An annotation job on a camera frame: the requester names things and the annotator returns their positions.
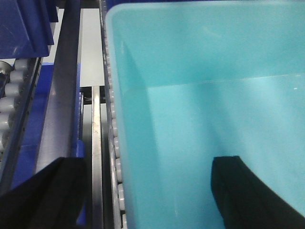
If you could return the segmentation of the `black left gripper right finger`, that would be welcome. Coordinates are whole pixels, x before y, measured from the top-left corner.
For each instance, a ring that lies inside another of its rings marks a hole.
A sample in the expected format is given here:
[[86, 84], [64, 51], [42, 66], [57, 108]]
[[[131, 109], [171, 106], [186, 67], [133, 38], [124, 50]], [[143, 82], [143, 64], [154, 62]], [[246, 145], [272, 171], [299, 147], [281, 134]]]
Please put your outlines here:
[[303, 229], [305, 218], [273, 192], [239, 156], [215, 157], [211, 190], [227, 229]]

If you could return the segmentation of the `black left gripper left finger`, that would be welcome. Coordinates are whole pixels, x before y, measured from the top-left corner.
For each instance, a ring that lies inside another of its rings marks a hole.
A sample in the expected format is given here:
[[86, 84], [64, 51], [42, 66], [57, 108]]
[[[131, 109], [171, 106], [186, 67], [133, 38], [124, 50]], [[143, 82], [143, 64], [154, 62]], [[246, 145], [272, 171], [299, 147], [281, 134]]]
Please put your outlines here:
[[0, 227], [78, 229], [86, 195], [85, 160], [59, 157], [0, 197]]

